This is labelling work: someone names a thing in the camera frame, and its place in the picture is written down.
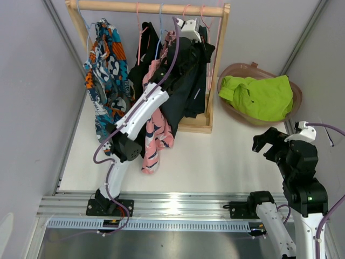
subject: gray wall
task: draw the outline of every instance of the gray wall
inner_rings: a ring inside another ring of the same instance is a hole
[[[85,61],[86,52],[78,37],[63,0],[52,0],[64,26],[76,47],[80,59]],[[185,0],[145,0],[145,3],[186,5]],[[231,4],[225,46],[220,64],[221,73],[227,66],[237,62],[257,62],[260,68],[279,74],[296,41],[306,26],[319,0],[224,0]],[[188,4],[216,6],[218,0],[189,0]],[[105,17],[119,30],[131,68],[139,41],[136,14],[118,12],[81,11],[88,24]],[[163,28],[173,29],[170,15],[162,15]],[[210,24],[211,18],[205,19]],[[159,32],[159,16],[140,14],[140,21],[153,23]],[[211,28],[212,43],[216,43],[218,19]]]
[[[14,259],[54,185],[84,86],[41,1],[3,2],[0,24],[0,222],[14,213],[3,255]]]
[[[294,120],[324,122],[345,130],[345,1],[332,0],[288,75],[303,91],[303,103]],[[316,177],[327,188],[332,206],[345,194],[345,141],[329,130],[335,147],[330,147],[323,128],[317,129],[319,152]],[[332,216],[332,225],[345,258],[345,204]]]

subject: lime green jacket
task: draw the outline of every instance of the lime green jacket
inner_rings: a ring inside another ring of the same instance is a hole
[[[226,76],[219,96],[253,118],[278,121],[292,109],[292,90],[287,76],[257,80]]]

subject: laundry basket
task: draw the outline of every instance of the laundry basket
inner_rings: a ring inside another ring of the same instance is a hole
[[[225,76],[233,76],[233,77],[252,77],[255,79],[264,79],[264,78],[272,78],[272,77],[277,77],[271,73],[268,73],[264,70],[258,69],[257,68],[258,64],[252,63],[251,65],[245,64],[245,63],[235,63],[230,66],[228,66],[223,73],[220,75],[219,80],[218,80],[218,93],[221,88],[222,84],[222,79]],[[254,124],[256,126],[270,126],[270,125],[275,125],[280,122],[284,122],[289,120],[292,116],[296,114],[298,111],[299,107],[301,106],[302,103],[302,91],[298,86],[296,86],[293,82],[290,82],[290,87],[293,93],[293,106],[291,112],[289,112],[283,120],[280,121],[265,121],[265,120],[259,120],[256,118],[253,118],[247,114],[241,113],[240,111],[237,111],[235,108],[233,108],[229,103],[227,103],[223,98],[221,98],[221,103],[223,107],[228,111],[228,113],[237,118],[238,116],[242,116],[245,118],[248,122],[251,124]]]

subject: clothing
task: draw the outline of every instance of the clothing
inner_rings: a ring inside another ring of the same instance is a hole
[[[199,33],[204,39],[207,38],[206,30],[201,29]],[[176,63],[171,74],[162,84],[162,88],[169,94],[169,99],[160,107],[162,114],[171,126],[174,137],[178,129],[178,123],[184,116],[193,117],[204,112],[206,73],[200,74],[200,66],[205,66],[206,63],[210,62],[214,49],[214,46],[205,41],[196,43],[184,37],[180,38]],[[176,42],[173,42],[168,47],[165,61],[161,62],[151,81],[158,83],[163,78],[170,67],[175,50]]]
[[[287,76],[261,80],[226,76],[219,96],[241,113],[265,121],[283,120],[293,105]]]
[[[132,91],[128,82],[126,55],[117,29],[104,18],[95,24],[96,41],[89,59],[84,64],[87,71],[85,85],[95,108],[95,126],[99,142],[109,133],[107,124],[114,125],[131,108]],[[112,141],[103,146],[111,154]]]
[[[135,101],[143,94],[142,79],[149,71],[149,66],[152,60],[155,59],[156,48],[159,41],[159,37],[153,27],[152,23],[142,23],[142,28],[147,29],[143,32],[140,42],[140,57],[138,57],[138,51],[136,53],[136,59],[140,58],[139,65],[137,62],[135,66],[130,70],[128,78],[134,88]],[[161,51],[162,44],[159,43],[158,51]]]
[[[168,46],[175,40],[174,32],[168,32],[165,38],[164,48],[161,51],[160,59],[153,60],[149,72],[144,76],[142,81],[145,89],[149,79],[159,67],[161,61],[167,56]],[[144,173],[152,174],[158,169],[160,158],[159,151],[165,147],[172,147],[174,145],[174,137],[171,133],[171,128],[158,108],[146,122],[146,137],[145,137],[145,155],[141,170]]]
[[[206,27],[199,27],[199,34],[203,42],[208,42]],[[196,118],[198,114],[205,112],[205,96],[206,96],[206,62],[200,62],[198,67],[198,77],[195,80],[185,106],[185,117]]]

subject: wooden base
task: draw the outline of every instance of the wooden base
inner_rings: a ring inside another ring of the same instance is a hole
[[[211,107],[210,114],[207,116],[207,104],[209,100],[209,95],[205,97],[205,112],[199,114],[196,118],[186,118],[183,117],[178,124],[178,130],[184,132],[195,132],[195,133],[208,133],[212,132],[213,124],[213,107]]]

